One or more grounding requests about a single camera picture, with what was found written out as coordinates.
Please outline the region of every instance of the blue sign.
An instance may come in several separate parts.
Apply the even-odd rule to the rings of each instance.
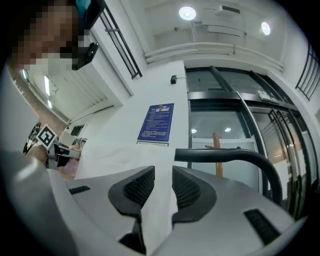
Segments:
[[[174,104],[150,106],[144,119],[138,141],[168,142]]]

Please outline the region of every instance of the black railing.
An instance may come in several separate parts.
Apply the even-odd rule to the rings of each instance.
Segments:
[[[130,72],[131,78],[134,79],[138,75],[142,77],[137,62],[107,5],[105,5],[100,18],[105,26],[105,31],[109,33],[112,42],[118,50],[126,68]]]
[[[320,66],[319,58],[312,46],[308,45],[308,54],[302,74],[296,84],[296,89],[300,90],[303,95],[310,101],[318,84],[320,82]]]

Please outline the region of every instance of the black handle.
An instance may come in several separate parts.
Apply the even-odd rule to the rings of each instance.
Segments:
[[[257,152],[235,148],[177,148],[175,150],[174,160],[194,163],[225,163],[233,160],[242,160],[252,163],[259,167],[269,180],[273,202],[280,205],[282,201],[282,186],[277,170],[267,158]]]

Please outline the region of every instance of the fluorescent light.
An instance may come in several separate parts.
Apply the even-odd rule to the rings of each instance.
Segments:
[[[270,35],[271,29],[270,29],[270,26],[269,26],[268,23],[262,22],[262,23],[261,23],[261,29],[262,29],[262,32],[263,32],[266,36]]]
[[[51,103],[50,100],[48,100],[48,106],[49,106],[50,109],[52,109],[52,103]]]
[[[44,87],[46,94],[50,96],[49,79],[46,75],[44,76]]]
[[[27,80],[27,72],[24,69],[22,69],[22,74],[23,74],[24,79]]]
[[[179,10],[179,15],[182,19],[192,21],[196,16],[196,10],[190,6],[184,6]]]

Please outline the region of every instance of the round ceiling light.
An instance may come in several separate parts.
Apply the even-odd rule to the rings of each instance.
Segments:
[[[184,6],[179,10],[179,15],[182,19],[192,21],[196,16],[196,10],[190,6]]]
[[[266,36],[270,35],[271,29],[270,29],[270,26],[269,26],[268,23],[262,22],[262,23],[261,23],[261,29],[262,29],[262,32],[263,32]]]

